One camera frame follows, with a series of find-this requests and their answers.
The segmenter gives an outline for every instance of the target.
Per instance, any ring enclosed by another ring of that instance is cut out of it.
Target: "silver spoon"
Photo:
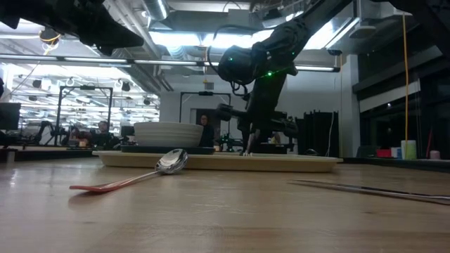
[[[113,183],[105,183],[98,186],[70,186],[69,189],[106,193],[146,180],[153,174],[170,175],[175,172],[181,171],[186,166],[187,162],[188,153],[185,150],[176,149],[168,152],[163,157],[161,157],[161,159],[155,165],[154,172]]]

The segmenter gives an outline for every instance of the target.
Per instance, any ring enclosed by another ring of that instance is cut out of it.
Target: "desk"
[[[98,158],[0,164],[0,252],[450,252],[448,206],[286,183],[450,194],[450,174],[438,172],[188,170],[104,195],[68,189],[146,172]]]

